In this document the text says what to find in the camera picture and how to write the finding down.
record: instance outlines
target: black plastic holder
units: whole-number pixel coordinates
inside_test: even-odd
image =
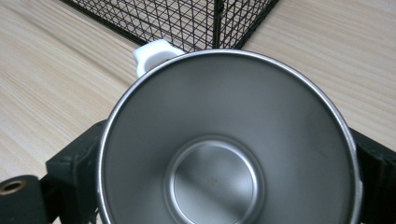
[[[241,49],[277,0],[61,0],[145,45],[166,39],[186,52]]]
[[[95,223],[95,169],[105,120],[47,161],[48,174],[0,183],[0,223]],[[364,187],[361,222],[396,221],[396,152],[354,130]]]

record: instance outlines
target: wooden table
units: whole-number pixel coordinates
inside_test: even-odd
[[[0,181],[106,119],[136,81],[136,44],[58,1],[0,1]],[[281,0],[244,47],[286,63],[348,125],[396,149],[396,3]]]

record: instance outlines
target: black wire grid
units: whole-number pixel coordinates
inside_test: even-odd
[[[277,0],[62,0],[138,45],[241,49]]]

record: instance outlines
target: mug handle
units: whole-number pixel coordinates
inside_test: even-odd
[[[172,45],[164,39],[150,42],[134,50],[133,55],[137,62],[137,77],[142,77],[157,65],[184,53],[183,50],[172,47]]]

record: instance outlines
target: wood grain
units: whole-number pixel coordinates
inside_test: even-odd
[[[394,1],[281,0],[244,49],[313,80],[346,122],[396,149]],[[58,1],[0,1],[0,181],[106,119],[135,82],[136,44]]]

